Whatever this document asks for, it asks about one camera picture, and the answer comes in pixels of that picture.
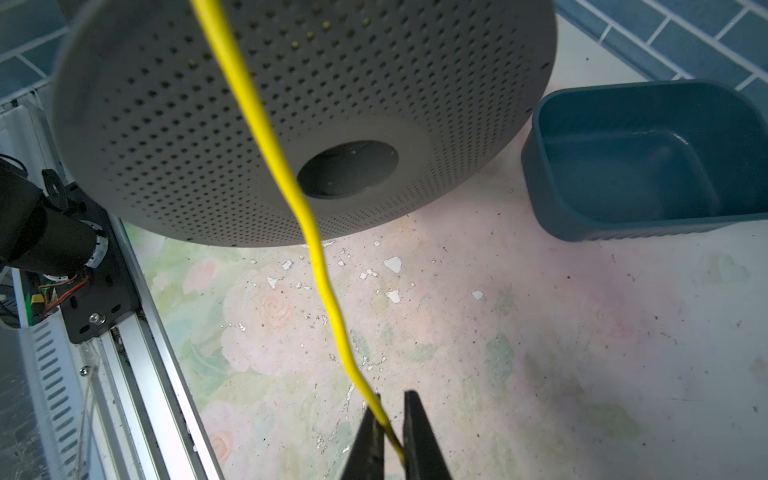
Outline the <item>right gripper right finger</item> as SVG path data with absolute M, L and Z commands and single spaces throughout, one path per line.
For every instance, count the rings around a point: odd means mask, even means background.
M 403 448 L 407 480 L 451 480 L 451 474 L 415 390 L 404 393 Z

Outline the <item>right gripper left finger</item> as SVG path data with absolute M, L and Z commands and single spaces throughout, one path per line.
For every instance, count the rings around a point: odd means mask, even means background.
M 383 480 L 384 446 L 384 428 L 367 407 L 340 479 Z

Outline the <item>grey cable spool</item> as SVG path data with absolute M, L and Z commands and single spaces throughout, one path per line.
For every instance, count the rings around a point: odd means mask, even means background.
M 405 216 L 466 181 L 549 82 L 549 1 L 228 1 L 250 82 L 324 238 Z M 87 1 L 55 64 L 62 162 L 145 230 L 299 244 L 187 1 Z

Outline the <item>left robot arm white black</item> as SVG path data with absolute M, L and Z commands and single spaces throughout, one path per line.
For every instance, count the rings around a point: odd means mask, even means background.
M 76 217 L 55 170 L 41 175 L 43 187 L 21 161 L 1 155 L 1 265 L 55 277 L 97 268 L 108 252 L 106 231 Z

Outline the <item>teal plastic bin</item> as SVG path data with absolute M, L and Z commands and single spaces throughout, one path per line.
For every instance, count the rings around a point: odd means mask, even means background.
M 699 233 L 767 216 L 767 122 L 705 80 L 551 93 L 521 164 L 534 215 L 569 242 Z

